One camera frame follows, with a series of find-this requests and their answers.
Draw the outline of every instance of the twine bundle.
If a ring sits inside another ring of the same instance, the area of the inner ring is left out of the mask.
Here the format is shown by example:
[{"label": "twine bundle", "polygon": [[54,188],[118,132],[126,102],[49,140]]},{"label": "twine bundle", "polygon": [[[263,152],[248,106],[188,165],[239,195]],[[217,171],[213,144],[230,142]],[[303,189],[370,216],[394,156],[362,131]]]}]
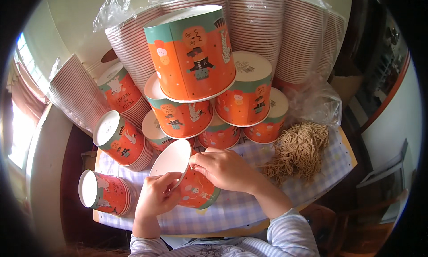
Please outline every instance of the twine bundle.
[{"label": "twine bundle", "polygon": [[275,141],[275,155],[262,166],[261,172],[273,178],[277,187],[289,176],[311,181],[321,170],[324,149],[328,146],[327,126],[307,121],[296,124]]}]

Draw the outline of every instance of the purple checkered paper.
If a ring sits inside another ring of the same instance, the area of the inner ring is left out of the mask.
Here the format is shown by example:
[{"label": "purple checkered paper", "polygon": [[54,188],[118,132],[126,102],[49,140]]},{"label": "purple checkered paper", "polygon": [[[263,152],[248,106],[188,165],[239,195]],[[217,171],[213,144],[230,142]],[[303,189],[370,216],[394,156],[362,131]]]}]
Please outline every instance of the purple checkered paper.
[{"label": "purple checkered paper", "polygon": [[[329,140],[330,146],[324,152],[321,173],[315,176],[313,183],[305,183],[297,178],[288,179],[284,183],[282,189],[291,198],[294,206],[307,204],[313,199],[317,199],[352,170],[351,158],[347,148],[342,144],[340,133],[330,129]],[[198,142],[195,149],[196,151],[205,150]],[[249,141],[245,136],[240,137],[238,144],[232,150],[241,155],[254,168],[269,161],[274,154],[272,144],[257,144]],[[101,173],[128,179],[138,193],[141,191],[144,178],[150,172],[149,168],[135,173],[117,164],[104,152],[100,156]],[[101,224],[132,230],[134,216],[125,218],[96,212],[99,214]],[[207,209],[195,210],[176,206],[172,211],[159,215],[158,221],[162,234],[198,234],[252,226],[266,218],[254,196],[243,192],[222,190],[217,201]]]}]

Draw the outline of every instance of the striped sleeve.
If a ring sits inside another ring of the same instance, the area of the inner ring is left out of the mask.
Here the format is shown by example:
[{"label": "striped sleeve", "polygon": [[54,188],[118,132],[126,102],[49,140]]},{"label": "striped sleeve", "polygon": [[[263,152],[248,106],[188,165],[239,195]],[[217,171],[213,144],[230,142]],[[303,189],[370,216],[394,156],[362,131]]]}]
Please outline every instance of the striped sleeve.
[{"label": "striped sleeve", "polygon": [[290,256],[319,256],[312,230],[296,209],[270,221],[268,242]]},{"label": "striped sleeve", "polygon": [[157,257],[169,252],[162,239],[144,239],[135,237],[134,234],[131,234],[129,246],[131,247],[130,256],[132,257]]}]

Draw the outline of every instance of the striped shirt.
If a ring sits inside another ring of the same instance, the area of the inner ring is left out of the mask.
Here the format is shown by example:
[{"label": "striped shirt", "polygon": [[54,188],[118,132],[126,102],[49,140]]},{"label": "striped shirt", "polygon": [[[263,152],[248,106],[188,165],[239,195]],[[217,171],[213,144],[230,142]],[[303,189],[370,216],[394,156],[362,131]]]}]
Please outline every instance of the striped shirt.
[{"label": "striped shirt", "polygon": [[275,257],[319,256],[314,235],[306,219],[296,209],[270,221],[267,241],[253,237],[228,240],[195,240],[169,251],[160,239],[144,239],[131,235],[132,257]]}]

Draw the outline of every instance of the cardboard box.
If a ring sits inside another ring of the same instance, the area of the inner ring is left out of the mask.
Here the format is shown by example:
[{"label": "cardboard box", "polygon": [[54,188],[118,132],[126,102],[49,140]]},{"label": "cardboard box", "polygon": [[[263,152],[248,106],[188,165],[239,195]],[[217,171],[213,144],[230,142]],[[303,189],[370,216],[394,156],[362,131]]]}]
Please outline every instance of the cardboard box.
[{"label": "cardboard box", "polygon": [[97,160],[97,152],[96,151],[87,151],[85,153],[80,154],[83,159],[83,167],[82,171],[84,170],[91,170],[93,171],[95,169],[95,162]]},{"label": "cardboard box", "polygon": [[331,74],[328,81],[339,94],[340,99],[342,99],[342,107],[344,110],[351,98],[361,87],[364,81],[364,75],[349,58],[342,57],[341,55],[337,58]]}]

